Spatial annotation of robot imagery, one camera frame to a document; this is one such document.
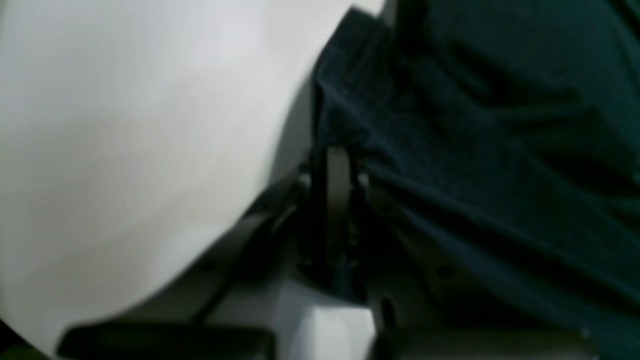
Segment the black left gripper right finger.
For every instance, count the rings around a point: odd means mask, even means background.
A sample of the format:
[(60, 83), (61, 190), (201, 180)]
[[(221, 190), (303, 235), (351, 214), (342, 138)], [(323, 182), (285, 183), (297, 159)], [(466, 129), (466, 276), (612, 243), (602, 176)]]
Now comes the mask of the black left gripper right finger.
[(423, 237), (365, 170), (355, 177), (359, 266), (374, 315), (370, 360), (598, 360), (585, 329), (498, 299)]

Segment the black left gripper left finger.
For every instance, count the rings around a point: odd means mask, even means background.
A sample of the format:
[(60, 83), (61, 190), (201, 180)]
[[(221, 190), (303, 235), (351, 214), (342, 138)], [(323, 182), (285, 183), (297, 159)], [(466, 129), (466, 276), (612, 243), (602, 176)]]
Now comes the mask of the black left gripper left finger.
[(348, 244), (352, 165), (330, 147), (268, 187), (169, 285), (66, 331), (66, 360), (276, 360), (272, 316), (299, 266), (324, 277)]

